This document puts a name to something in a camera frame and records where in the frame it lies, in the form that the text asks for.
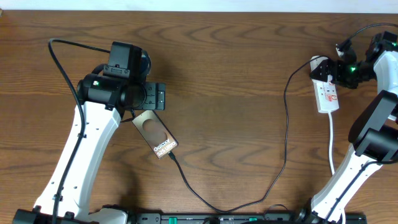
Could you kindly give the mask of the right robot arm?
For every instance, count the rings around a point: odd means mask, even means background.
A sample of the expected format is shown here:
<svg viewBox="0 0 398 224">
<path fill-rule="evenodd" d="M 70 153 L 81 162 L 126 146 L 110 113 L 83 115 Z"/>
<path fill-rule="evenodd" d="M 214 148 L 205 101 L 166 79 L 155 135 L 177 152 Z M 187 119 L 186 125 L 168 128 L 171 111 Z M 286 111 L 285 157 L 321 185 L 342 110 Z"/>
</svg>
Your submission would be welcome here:
<svg viewBox="0 0 398 224">
<path fill-rule="evenodd" d="M 366 179 L 383 165 L 397 162 L 397 129 L 385 124 L 387 119 L 397 121 L 397 35 L 376 34 L 362 61 L 357 60 L 350 39 L 337 45 L 336 51 L 339 60 L 311 59 L 314 84 L 355 89 L 375 79 L 377 96 L 353 123 L 343 162 L 296 216 L 297 223 L 342 223 L 345 206 Z"/>
</svg>

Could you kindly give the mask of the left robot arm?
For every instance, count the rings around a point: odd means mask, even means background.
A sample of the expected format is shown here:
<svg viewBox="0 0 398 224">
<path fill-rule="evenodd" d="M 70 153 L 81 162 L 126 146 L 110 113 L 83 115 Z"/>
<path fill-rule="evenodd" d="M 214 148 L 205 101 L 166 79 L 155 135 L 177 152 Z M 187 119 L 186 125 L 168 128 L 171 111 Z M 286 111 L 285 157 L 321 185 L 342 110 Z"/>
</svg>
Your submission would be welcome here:
<svg viewBox="0 0 398 224">
<path fill-rule="evenodd" d="M 124 112 L 163 110 L 165 84 L 89 73 L 78 83 L 78 99 L 73 126 L 49 183 L 32 210 L 17 210 L 13 223 L 134 222 L 134 215 L 117 205 L 91 213 L 91 192 Z"/>
</svg>

